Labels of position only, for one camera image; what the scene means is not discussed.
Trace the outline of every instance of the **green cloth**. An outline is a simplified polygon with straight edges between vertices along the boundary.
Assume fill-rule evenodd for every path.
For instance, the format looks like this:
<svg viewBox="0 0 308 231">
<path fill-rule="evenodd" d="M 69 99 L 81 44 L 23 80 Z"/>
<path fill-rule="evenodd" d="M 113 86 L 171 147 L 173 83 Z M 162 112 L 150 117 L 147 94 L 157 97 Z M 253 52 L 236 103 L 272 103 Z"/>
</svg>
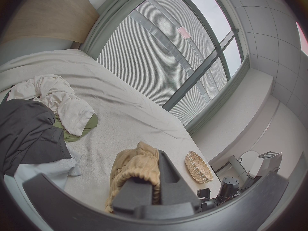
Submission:
<svg viewBox="0 0 308 231">
<path fill-rule="evenodd" d="M 79 137 L 77 135 L 70 134 L 62 125 L 59 116 L 56 116 L 56 121 L 53 124 L 54 127 L 63 129 L 63 135 L 64 135 L 64 141 L 65 142 L 74 142 L 79 140 L 79 138 L 85 136 L 87 133 L 89 133 L 93 128 L 97 126 L 98 118 L 96 114 L 93 114 L 90 120 L 88 121 L 87 125 L 85 126 L 82 135 Z"/>
</svg>

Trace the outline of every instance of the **bed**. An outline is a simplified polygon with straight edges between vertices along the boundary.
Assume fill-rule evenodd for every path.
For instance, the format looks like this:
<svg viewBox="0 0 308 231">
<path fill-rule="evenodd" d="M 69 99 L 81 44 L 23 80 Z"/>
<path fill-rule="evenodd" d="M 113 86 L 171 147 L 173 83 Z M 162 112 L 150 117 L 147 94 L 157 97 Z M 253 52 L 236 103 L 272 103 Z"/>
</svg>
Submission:
<svg viewBox="0 0 308 231">
<path fill-rule="evenodd" d="M 75 94 L 88 102 L 98 116 L 96 128 L 69 143 L 83 156 L 79 164 L 82 175 L 68 177 L 67 193 L 95 209 L 104 210 L 109 175 L 117 153 L 136 148 L 137 143 L 143 141 L 165 151 L 194 192 L 210 188 L 211 197 L 217 195 L 221 183 L 213 172 L 212 182 L 200 184 L 187 170 L 184 159 L 190 150 L 203 159 L 204 156 L 179 119 L 80 50 L 40 52 L 2 65 L 0 100 L 11 85 L 44 74 L 66 79 Z"/>
</svg>

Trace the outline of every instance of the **light blue cloth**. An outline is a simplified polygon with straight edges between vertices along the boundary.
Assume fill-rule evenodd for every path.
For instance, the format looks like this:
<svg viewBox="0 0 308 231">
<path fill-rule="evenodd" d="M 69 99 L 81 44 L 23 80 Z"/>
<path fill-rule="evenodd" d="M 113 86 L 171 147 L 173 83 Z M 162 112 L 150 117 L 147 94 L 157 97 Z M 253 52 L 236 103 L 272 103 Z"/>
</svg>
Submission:
<svg viewBox="0 0 308 231">
<path fill-rule="evenodd" d="M 37 174 L 44 173 L 58 187 L 64 190 L 67 175 L 81 175 L 78 163 L 82 155 L 73 151 L 69 146 L 67 146 L 67 149 L 72 156 L 71 159 L 61 159 L 55 162 L 44 164 L 20 164 L 15 172 L 14 177 L 4 175 L 4 182 L 17 204 L 29 217 L 29 219 L 42 231 L 52 231 L 52 229 L 36 211 L 27 194 L 25 193 L 22 184 Z"/>
</svg>

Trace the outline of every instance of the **wicker basket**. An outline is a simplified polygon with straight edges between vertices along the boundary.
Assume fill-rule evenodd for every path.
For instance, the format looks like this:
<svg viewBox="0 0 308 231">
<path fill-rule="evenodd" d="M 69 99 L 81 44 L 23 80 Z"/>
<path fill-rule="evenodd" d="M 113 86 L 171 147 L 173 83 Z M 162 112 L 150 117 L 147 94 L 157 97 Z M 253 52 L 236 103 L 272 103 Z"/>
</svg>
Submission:
<svg viewBox="0 0 308 231">
<path fill-rule="evenodd" d="M 197 153 L 188 152 L 185 163 L 192 177 L 199 183 L 213 181 L 214 178 L 209 167 Z"/>
</svg>

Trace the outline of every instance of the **beige garment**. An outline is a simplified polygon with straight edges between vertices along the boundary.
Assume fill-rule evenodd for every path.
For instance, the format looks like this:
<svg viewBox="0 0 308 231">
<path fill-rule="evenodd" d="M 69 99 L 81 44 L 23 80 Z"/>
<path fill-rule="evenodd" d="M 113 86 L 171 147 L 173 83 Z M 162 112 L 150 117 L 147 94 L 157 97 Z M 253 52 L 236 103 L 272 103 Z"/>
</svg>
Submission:
<svg viewBox="0 0 308 231">
<path fill-rule="evenodd" d="M 158 204 L 160 196 L 159 152 L 156 148 L 139 142 L 136 149 L 121 151 L 115 158 L 110 174 L 109 197 L 105 212 L 112 212 L 111 203 L 127 179 L 139 177 L 153 185 L 153 204 Z"/>
</svg>

